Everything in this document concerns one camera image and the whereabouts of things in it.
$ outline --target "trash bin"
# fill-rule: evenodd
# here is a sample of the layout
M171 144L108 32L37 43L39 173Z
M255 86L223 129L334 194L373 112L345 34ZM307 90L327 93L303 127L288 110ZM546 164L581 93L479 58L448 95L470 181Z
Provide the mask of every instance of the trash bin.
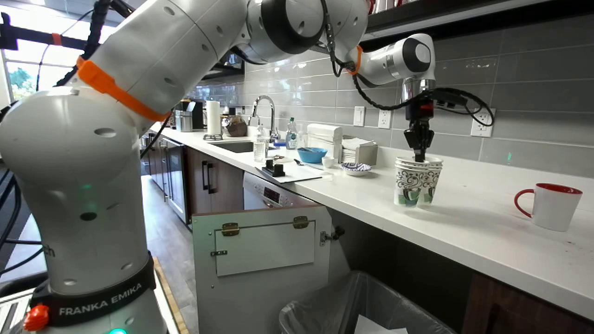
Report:
M281 311L282 334L353 334L358 316L409 334L455 334L425 311L366 273L349 273Z

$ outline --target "red mug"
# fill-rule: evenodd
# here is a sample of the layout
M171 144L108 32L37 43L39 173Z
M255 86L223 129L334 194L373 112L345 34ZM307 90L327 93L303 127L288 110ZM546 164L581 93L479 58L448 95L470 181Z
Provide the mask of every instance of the red mug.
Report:
M535 207L531 214L520 207L520 199L527 194L535 196ZM522 190L514 197L516 209L537 227L566 233L579 205L581 192L559 184L537 184L535 190Z

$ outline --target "robotic arm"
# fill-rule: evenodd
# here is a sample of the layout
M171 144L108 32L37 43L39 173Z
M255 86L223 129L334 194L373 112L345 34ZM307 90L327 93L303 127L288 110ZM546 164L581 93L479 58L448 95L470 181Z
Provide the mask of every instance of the robotic arm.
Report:
M17 105L0 123L0 153L39 225L48 283L13 333L164 334L151 292L139 138L230 49L268 64L325 45L373 86L405 81L403 99L431 88L431 40L362 55L366 21L366 0L149 0L67 88ZM431 116L429 105L409 110L418 160L431 145Z

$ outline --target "sink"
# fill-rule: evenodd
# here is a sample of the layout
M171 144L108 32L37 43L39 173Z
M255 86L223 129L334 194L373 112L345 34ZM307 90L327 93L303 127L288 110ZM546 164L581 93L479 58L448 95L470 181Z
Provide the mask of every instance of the sink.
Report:
M225 151L230 151L230 153L253 153L255 151L255 144L253 142L217 142L217 144L212 144L216 147L221 147Z

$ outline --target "kitchen counter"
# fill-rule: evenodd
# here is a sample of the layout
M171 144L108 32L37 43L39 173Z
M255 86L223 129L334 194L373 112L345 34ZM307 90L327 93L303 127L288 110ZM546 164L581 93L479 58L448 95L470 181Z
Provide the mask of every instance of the kitchen counter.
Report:
M236 155L210 145L203 140L204 132L167 129L164 136L238 170L256 173L251 153ZM345 177L334 170L321 179L284 184L284 188L594 320L592 179L440 157L444 171L435 205L401 209L394 205L394 162L397 157L410 157L410 153L379 149L379 164L364 179ZM516 212L514 196L537 183L557 183L583 190L585 196L568 233L542 231Z

